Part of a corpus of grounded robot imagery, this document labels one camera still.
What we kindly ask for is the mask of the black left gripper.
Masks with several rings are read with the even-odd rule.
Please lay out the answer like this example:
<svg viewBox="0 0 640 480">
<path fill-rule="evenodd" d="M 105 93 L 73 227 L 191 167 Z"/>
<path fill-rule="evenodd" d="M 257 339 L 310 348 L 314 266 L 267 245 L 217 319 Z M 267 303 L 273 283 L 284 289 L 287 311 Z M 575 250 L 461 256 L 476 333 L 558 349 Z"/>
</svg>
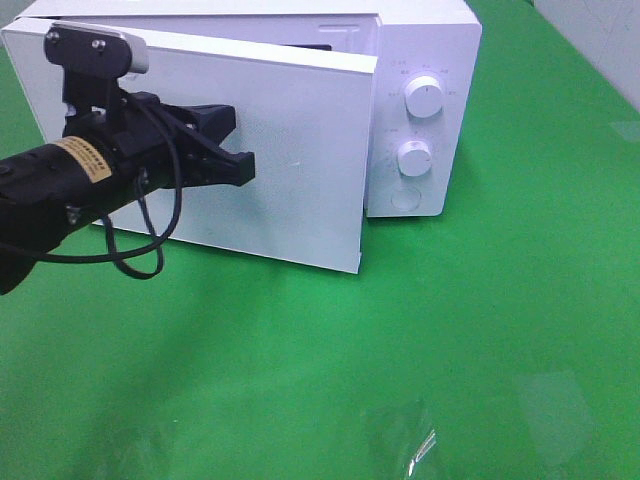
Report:
<svg viewBox="0 0 640 480">
<path fill-rule="evenodd" d="M 175 106 L 148 92 L 129 93 L 118 81 L 66 74 L 63 138 L 83 140 L 109 165 L 110 180 L 149 175 L 149 187 L 243 186 L 255 178 L 255 154 L 218 146 L 236 128 L 229 105 Z M 200 136 L 215 144 L 200 147 Z"/>
</svg>

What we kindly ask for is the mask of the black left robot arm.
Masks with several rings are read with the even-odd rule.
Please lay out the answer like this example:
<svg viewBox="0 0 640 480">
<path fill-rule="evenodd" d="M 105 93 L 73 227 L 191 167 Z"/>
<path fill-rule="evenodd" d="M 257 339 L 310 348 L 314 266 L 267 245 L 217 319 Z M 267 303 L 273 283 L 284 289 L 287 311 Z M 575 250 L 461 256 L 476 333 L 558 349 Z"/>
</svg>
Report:
<svg viewBox="0 0 640 480">
<path fill-rule="evenodd" d="M 129 93 L 115 79 L 67 74 L 74 112 L 60 139 L 1 161 L 1 291 L 39 262 L 111 263 L 147 280 L 165 264 L 186 188 L 243 186 L 252 152 L 221 146 L 236 127 L 229 105 L 180 107 Z"/>
</svg>

